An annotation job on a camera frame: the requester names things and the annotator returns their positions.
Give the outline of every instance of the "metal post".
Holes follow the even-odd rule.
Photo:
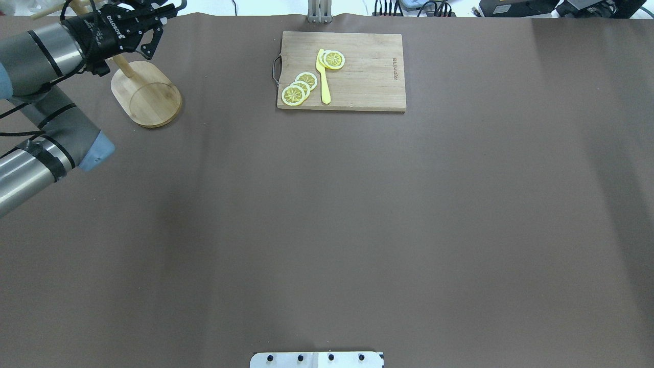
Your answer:
[[[309,23],[332,23],[332,0],[309,0]]]

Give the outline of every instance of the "yellow plastic knife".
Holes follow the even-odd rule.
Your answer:
[[[320,96],[322,97],[322,102],[326,105],[329,105],[332,102],[332,95],[329,93],[329,86],[327,85],[327,74],[325,74],[325,67],[320,63],[320,57],[324,49],[321,48],[318,51],[318,56],[316,56],[316,70],[320,73]]]

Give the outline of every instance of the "metal bracket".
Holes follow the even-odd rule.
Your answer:
[[[384,368],[382,352],[257,353],[250,368]]]
[[[309,23],[332,23],[332,0],[309,0]]]

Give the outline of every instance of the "black tape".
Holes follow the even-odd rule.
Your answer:
[[[75,160],[73,160],[73,157],[72,157],[72,156],[68,153],[68,151],[66,151],[66,149],[63,148],[63,146],[62,146],[59,142],[57,142],[53,137],[46,136],[46,135],[43,135],[42,137],[45,138],[45,139],[47,139],[50,143],[54,144],[54,145],[55,145],[55,146],[56,146],[56,147],[57,147],[61,152],[64,153],[64,155],[66,156],[66,158],[68,158],[68,161],[71,163],[71,170],[74,169],[75,166],[77,166],[77,165],[75,164]]]
[[[59,69],[59,66],[54,61],[54,58],[52,57],[52,55],[50,55],[50,51],[48,51],[48,49],[45,47],[39,36],[37,36],[37,34],[34,33],[34,31],[27,31],[27,32],[29,33],[30,36],[32,36],[32,39],[37,44],[37,46],[39,46],[43,55],[45,55],[45,57],[48,59],[50,65],[52,65],[52,69],[54,69],[54,72],[57,73],[57,76],[63,77],[63,73],[61,72],[61,69]]]
[[[41,145],[38,143],[34,143],[30,139],[22,142],[21,144],[16,146],[19,149],[22,149],[23,151],[31,154],[39,160],[42,164],[45,165],[45,167],[50,170],[50,173],[54,177],[54,182],[56,183],[60,179],[66,176],[66,168],[63,167],[63,164],[61,161],[59,161],[58,158],[52,155],[52,153],[49,153]]]
[[[70,110],[70,109],[72,109],[72,108],[74,108],[74,107],[77,107],[77,105],[75,105],[74,103],[69,103],[68,105],[62,107],[61,109],[58,109],[57,111],[53,112],[52,114],[48,115],[45,119],[43,119],[43,120],[39,123],[39,125],[37,125],[37,128],[39,128],[39,129],[43,129],[43,127],[46,126],[46,124],[48,124],[52,119],[58,117],[58,116],[61,115],[64,111],[66,111],[66,110]]]

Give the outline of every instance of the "wooden stand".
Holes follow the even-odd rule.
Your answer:
[[[75,14],[86,14],[89,2],[71,1]],[[38,19],[56,11],[62,5],[43,10],[32,16]],[[138,125],[157,128],[171,122],[182,109],[182,95],[177,87],[154,64],[129,63],[116,55],[113,61],[120,68],[111,79],[111,92],[127,115]]]

